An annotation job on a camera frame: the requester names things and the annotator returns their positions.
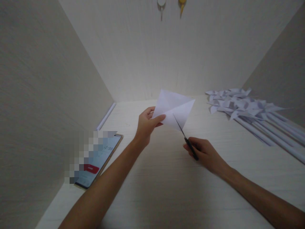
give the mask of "pixelated area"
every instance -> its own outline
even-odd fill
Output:
[[[75,184],[80,173],[86,171],[98,152],[107,145],[117,131],[92,131],[73,133],[68,140],[68,157],[65,160],[64,181]]]

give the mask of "forearm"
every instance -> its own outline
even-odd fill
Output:
[[[144,147],[141,142],[133,140],[80,197],[60,228],[96,228]]]
[[[305,213],[231,169],[222,175],[275,228],[305,228]]]

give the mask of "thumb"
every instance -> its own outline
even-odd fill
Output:
[[[165,119],[165,117],[166,117],[165,114],[162,114],[162,115],[159,115],[159,116],[155,117],[155,118],[153,119],[154,124],[157,125],[159,122],[162,122],[162,121]]]

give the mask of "yellow hook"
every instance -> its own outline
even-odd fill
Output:
[[[186,0],[179,0],[179,5],[180,5],[180,8],[181,8],[181,11],[180,11],[180,18],[181,18],[181,16],[182,16],[182,12],[183,12],[185,3],[186,3]]]

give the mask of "scissor handle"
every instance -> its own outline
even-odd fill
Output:
[[[185,142],[187,143],[188,147],[191,149],[191,151],[192,151],[192,153],[193,153],[194,159],[195,159],[196,161],[198,161],[199,158],[197,157],[197,155],[196,155],[196,153],[195,153],[195,150],[194,150],[194,148],[193,148],[191,142],[190,142],[186,137],[184,138],[184,140],[185,140]]]

